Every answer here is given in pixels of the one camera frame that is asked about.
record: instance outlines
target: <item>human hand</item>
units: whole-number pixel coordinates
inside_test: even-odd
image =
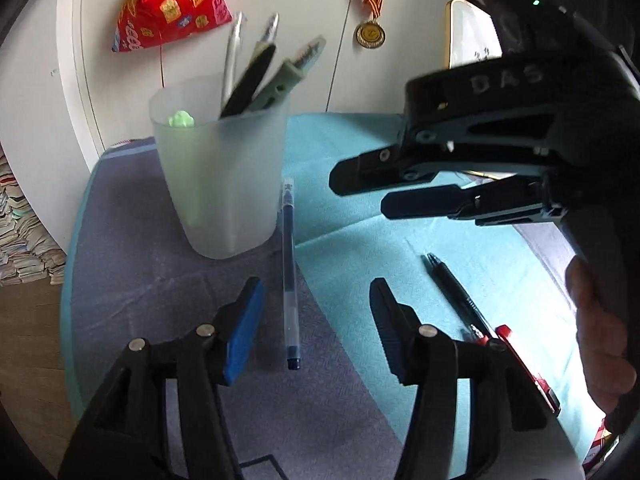
[[[591,270],[578,256],[566,268],[565,279],[577,309],[577,339],[587,389],[608,414],[636,382],[636,370],[624,358],[626,327],[600,306]]]

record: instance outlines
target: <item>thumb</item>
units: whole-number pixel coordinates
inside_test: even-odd
[[[574,256],[564,274],[566,290],[581,310],[597,308],[595,281],[591,269],[580,256]]]

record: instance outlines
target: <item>wooden floor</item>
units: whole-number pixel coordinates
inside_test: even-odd
[[[60,291],[49,280],[0,287],[0,400],[55,476],[74,430],[60,355]]]

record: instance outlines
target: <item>red satin pouch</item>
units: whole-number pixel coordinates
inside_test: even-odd
[[[125,0],[111,49],[128,52],[169,43],[231,19],[225,0]]]

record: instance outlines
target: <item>red object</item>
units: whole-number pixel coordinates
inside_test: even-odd
[[[605,419],[602,419],[602,424],[596,433],[596,437],[593,439],[593,443],[591,444],[591,449],[587,453],[587,457],[582,462],[582,467],[584,468],[585,473],[596,471],[595,466],[597,463],[594,462],[598,454],[602,450],[602,447],[610,441],[610,439],[615,438],[607,429],[605,428]],[[600,456],[598,462],[602,462],[604,460],[604,456]]]
[[[471,332],[473,332],[474,335],[478,338],[476,339],[476,344],[480,346],[484,346],[489,341],[489,337],[485,336],[482,332],[480,332],[478,327],[476,327],[475,325],[470,325],[469,330],[471,330]]]
[[[111,49],[128,52],[169,43],[231,19],[225,0],[125,0]]]
[[[502,341],[504,341],[504,343],[511,349],[513,354],[518,358],[518,361],[520,361],[524,369],[527,371],[529,377],[531,377],[531,380],[534,382],[542,396],[545,398],[546,403],[551,408],[551,411],[553,411],[554,414],[558,416],[560,414],[561,407],[556,393],[551,389],[551,386],[549,386],[549,384],[542,378],[542,376],[538,372],[531,370],[518,355],[518,352],[513,347],[513,332],[511,331],[511,329],[506,325],[500,325],[495,329],[495,333],[500,339],[502,339]]]

